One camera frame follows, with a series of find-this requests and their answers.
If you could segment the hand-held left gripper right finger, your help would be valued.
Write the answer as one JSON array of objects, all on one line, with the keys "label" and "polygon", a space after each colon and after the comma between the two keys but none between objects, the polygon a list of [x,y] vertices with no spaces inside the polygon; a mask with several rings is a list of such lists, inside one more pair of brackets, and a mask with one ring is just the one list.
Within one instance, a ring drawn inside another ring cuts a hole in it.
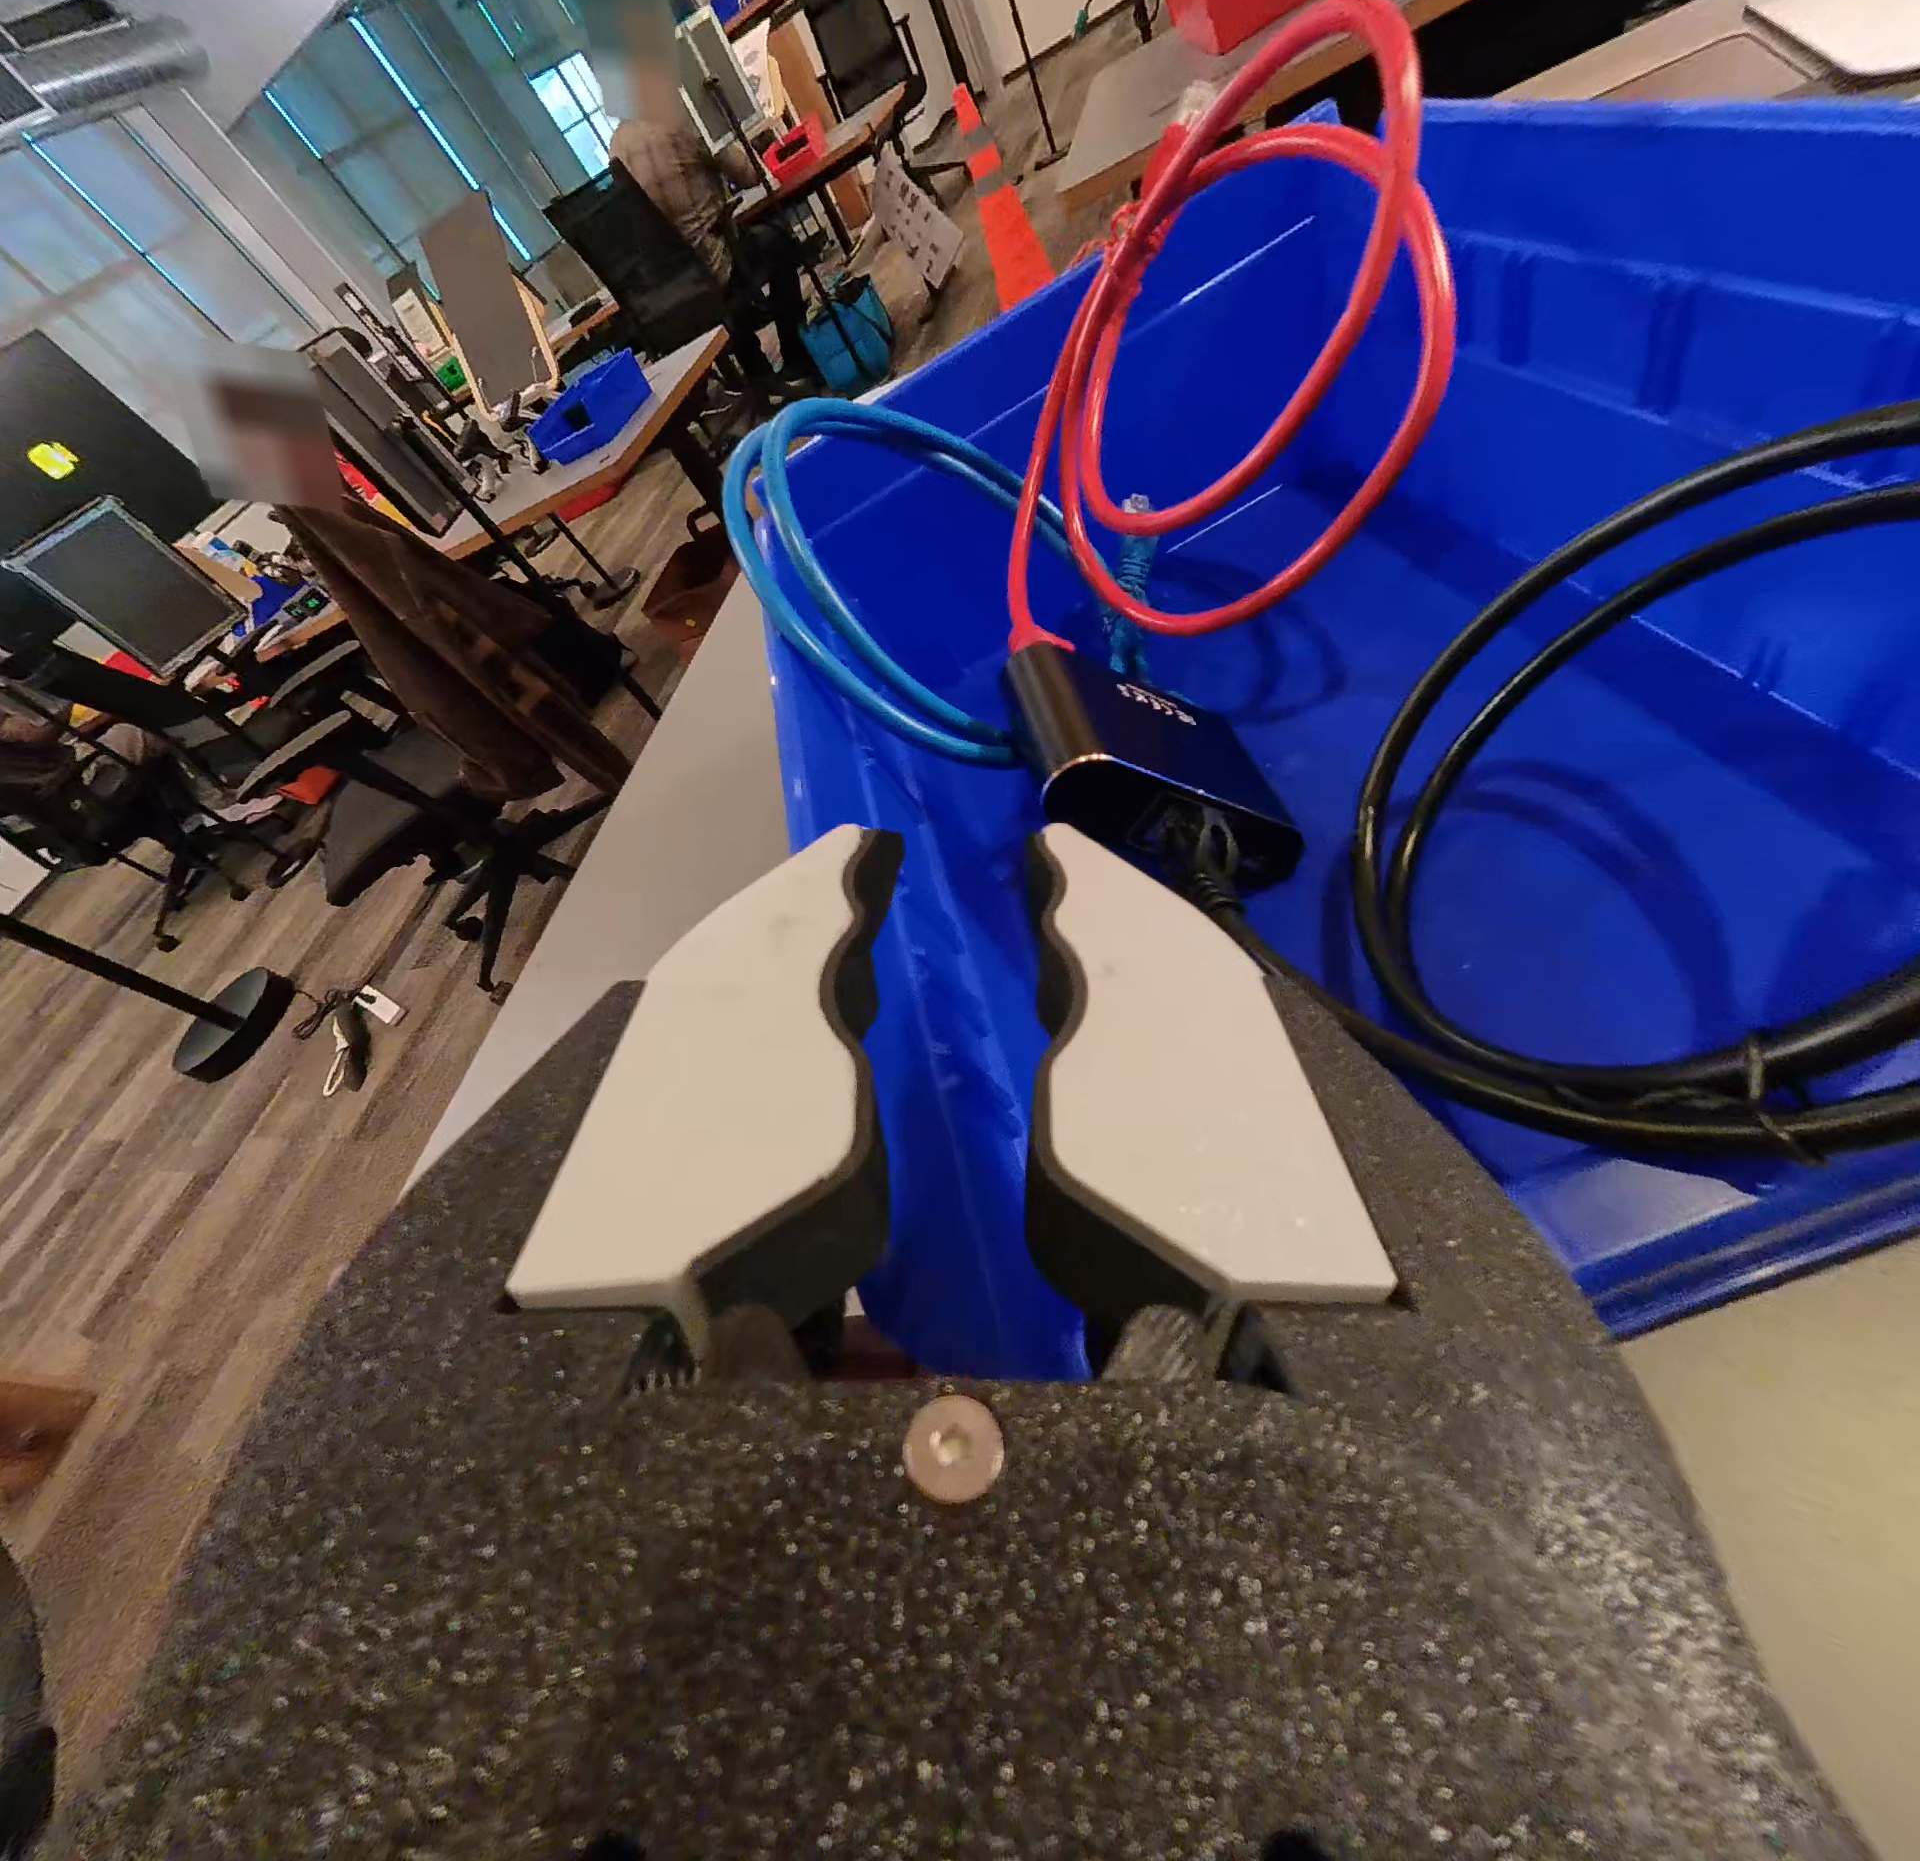
[{"label": "hand-held left gripper right finger", "polygon": [[1039,952],[1023,1242],[1087,1327],[1399,1287],[1270,975],[1068,823],[1025,842]]}]

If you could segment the black ethernet adapter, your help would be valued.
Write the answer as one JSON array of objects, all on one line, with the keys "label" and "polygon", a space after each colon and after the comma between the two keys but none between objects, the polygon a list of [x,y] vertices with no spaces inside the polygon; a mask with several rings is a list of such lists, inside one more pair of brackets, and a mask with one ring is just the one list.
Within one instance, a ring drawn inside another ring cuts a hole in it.
[{"label": "black ethernet adapter", "polygon": [[1048,821],[1136,860],[1211,830],[1240,890],[1293,877],[1302,831],[1220,714],[1045,642],[1017,648],[1000,686]]}]

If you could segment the large blue plastic bin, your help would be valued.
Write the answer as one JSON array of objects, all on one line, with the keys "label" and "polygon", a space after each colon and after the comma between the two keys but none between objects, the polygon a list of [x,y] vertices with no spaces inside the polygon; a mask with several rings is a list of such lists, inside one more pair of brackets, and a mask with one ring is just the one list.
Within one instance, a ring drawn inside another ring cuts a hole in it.
[{"label": "large blue plastic bin", "polygon": [[[1305,837],[1251,899],[1263,939],[1371,1017],[1346,840],[1416,679],[1503,587],[1642,493],[1765,439],[1915,398],[1915,108],[1445,105],[1420,176],[1457,283],[1450,388],[1420,455],[1305,588],[1150,683],[1228,717]],[[1194,197],[1117,359],[1111,491],[1181,499],[1240,459],[1344,309],[1376,195],[1306,160]],[[884,405],[1022,470],[1092,270]],[[1162,540],[1152,604],[1251,592],[1377,463],[1420,322],[1405,261],[1286,453]],[[1630,577],[1749,519],[1915,480],[1915,449],[1773,477],[1637,536],[1500,633],[1409,753],[1390,817],[1493,688]],[[814,443],[794,513],[876,642],[1004,724],[1010,516],[886,446]],[[1915,955],[1915,525],[1770,554],[1608,633],[1501,725],[1420,860],[1411,934],[1438,1008],[1555,1063],[1685,1058],[1776,1028]],[[913,1359],[1086,1375],[1082,1324],[1022,1236],[1044,1028],[1023,769],[901,741],[769,625],[794,848],[851,821],[904,866],[876,939],[873,1063],[894,1214],[867,1313]],[[1825,1161],[1649,1161],[1420,1097],[1622,1338],[1915,1235],[1915,1145]]]}]

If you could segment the black round-base stand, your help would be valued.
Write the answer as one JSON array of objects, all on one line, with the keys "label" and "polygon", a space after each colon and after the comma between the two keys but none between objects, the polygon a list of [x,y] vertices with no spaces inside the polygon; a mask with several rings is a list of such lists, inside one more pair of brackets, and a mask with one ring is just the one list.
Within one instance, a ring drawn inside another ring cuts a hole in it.
[{"label": "black round-base stand", "polygon": [[235,1076],[267,1045],[301,996],[301,987],[291,979],[269,968],[246,970],[209,998],[194,996],[12,914],[2,916],[2,939],[136,998],[178,1011],[185,1017],[185,1032],[178,1036],[171,1067],[188,1083],[214,1085]]}]

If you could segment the grey-top office desk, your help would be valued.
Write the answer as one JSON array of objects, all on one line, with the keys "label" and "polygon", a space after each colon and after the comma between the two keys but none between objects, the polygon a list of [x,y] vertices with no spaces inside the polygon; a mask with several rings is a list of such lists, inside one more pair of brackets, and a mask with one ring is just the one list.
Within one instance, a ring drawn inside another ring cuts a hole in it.
[{"label": "grey-top office desk", "polygon": [[579,496],[626,483],[655,449],[673,453],[704,505],[721,509],[721,460],[697,436],[691,418],[707,374],[725,348],[727,331],[711,327],[664,360],[646,366],[651,394],[605,444],[576,463],[550,463],[539,474],[516,470],[493,499],[479,502],[479,513],[463,509],[445,533],[428,536],[426,542],[453,559],[466,559],[491,547],[491,526],[512,533],[558,516]]}]

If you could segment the small blue plastic bin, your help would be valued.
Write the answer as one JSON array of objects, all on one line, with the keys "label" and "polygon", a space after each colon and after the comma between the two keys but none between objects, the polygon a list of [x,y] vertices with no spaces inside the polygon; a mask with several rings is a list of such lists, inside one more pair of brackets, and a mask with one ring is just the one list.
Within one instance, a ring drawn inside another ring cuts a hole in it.
[{"label": "small blue plastic bin", "polygon": [[528,428],[528,444],[552,465],[576,465],[607,446],[651,394],[643,362],[630,348],[605,353],[563,383]]}]

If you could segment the teal bag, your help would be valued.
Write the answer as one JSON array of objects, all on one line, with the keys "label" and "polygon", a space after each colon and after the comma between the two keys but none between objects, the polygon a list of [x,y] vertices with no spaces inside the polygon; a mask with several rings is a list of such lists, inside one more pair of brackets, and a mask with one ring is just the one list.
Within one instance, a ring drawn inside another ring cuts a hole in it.
[{"label": "teal bag", "polygon": [[882,386],[896,367],[897,329],[873,279],[844,275],[803,322],[803,340],[825,390],[853,398]]}]

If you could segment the tilted computer monitor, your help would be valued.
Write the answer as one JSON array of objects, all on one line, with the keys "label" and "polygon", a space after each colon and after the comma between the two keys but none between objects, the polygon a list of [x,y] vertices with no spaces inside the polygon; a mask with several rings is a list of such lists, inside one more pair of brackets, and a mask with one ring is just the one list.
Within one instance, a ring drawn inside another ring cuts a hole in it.
[{"label": "tilted computer monitor", "polygon": [[113,496],[20,545],[4,576],[154,677],[176,677],[247,619],[246,599]]}]

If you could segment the grey monitor back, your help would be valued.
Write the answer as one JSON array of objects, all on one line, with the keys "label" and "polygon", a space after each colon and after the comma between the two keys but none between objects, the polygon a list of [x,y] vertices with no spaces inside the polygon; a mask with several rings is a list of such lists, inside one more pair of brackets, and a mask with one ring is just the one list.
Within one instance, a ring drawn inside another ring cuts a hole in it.
[{"label": "grey monitor back", "polygon": [[422,261],[469,386],[486,410],[550,381],[549,348],[491,197],[474,189],[421,234]]}]

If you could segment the black mesh office chair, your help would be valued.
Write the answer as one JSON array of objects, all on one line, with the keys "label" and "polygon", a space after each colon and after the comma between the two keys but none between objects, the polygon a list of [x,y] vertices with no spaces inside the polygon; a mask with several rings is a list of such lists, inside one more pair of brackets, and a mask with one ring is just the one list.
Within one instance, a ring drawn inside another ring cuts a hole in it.
[{"label": "black mesh office chair", "polygon": [[622,166],[552,197],[542,215],[612,294],[616,326],[642,360],[725,327],[717,277]]}]

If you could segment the orange traffic cone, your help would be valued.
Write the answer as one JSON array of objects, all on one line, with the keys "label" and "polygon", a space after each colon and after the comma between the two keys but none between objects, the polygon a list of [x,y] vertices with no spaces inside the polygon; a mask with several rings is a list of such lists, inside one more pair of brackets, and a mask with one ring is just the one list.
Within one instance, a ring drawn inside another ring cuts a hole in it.
[{"label": "orange traffic cone", "polygon": [[1010,311],[1044,293],[1056,275],[971,89],[958,85],[950,101],[959,129],[959,153],[978,202],[980,236],[993,273],[997,309]]}]

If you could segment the white sign board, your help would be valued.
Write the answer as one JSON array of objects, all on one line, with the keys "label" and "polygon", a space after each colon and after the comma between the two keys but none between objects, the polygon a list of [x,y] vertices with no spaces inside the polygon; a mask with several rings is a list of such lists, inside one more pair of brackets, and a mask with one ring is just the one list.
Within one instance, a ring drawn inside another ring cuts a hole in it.
[{"label": "white sign board", "polygon": [[962,231],[940,202],[912,180],[891,145],[881,149],[872,199],[884,239],[901,248],[928,294],[941,293],[964,249]]}]

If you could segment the long wooden workbench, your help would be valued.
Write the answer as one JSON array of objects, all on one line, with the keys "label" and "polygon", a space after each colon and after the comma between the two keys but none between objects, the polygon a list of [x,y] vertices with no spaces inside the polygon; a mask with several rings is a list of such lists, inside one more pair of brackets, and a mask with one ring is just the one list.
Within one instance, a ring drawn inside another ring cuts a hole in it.
[{"label": "long wooden workbench", "polygon": [[[1472,3],[1477,0],[1395,0],[1411,28],[1436,25]],[[1302,14],[1302,9],[1286,14],[1235,50],[1219,56],[1168,30],[1094,74],[1068,153],[1053,172],[1062,203],[1065,207],[1096,206],[1119,189],[1134,183],[1188,89],[1191,85],[1230,87],[1240,68],[1257,65],[1270,43]],[[1321,89],[1364,58],[1364,44],[1346,36],[1291,50],[1277,68],[1263,71],[1261,81],[1240,99],[1235,121],[1257,123],[1268,108]]]}]

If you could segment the white flat pad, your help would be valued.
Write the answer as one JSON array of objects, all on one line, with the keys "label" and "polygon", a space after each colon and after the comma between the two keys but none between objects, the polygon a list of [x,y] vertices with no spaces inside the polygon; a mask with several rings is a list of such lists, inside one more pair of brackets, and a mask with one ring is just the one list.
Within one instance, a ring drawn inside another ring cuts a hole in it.
[{"label": "white flat pad", "polygon": [[1743,12],[1845,81],[1918,75],[1918,0],[1743,0]]}]

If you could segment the large black wall screen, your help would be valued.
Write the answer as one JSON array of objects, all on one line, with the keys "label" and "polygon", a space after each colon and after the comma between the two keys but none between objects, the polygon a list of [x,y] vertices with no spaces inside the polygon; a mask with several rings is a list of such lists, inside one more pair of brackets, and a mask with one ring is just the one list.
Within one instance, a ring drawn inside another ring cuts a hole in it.
[{"label": "large black wall screen", "polygon": [[214,502],[197,465],[41,331],[2,348],[2,554],[113,497],[176,542]]}]

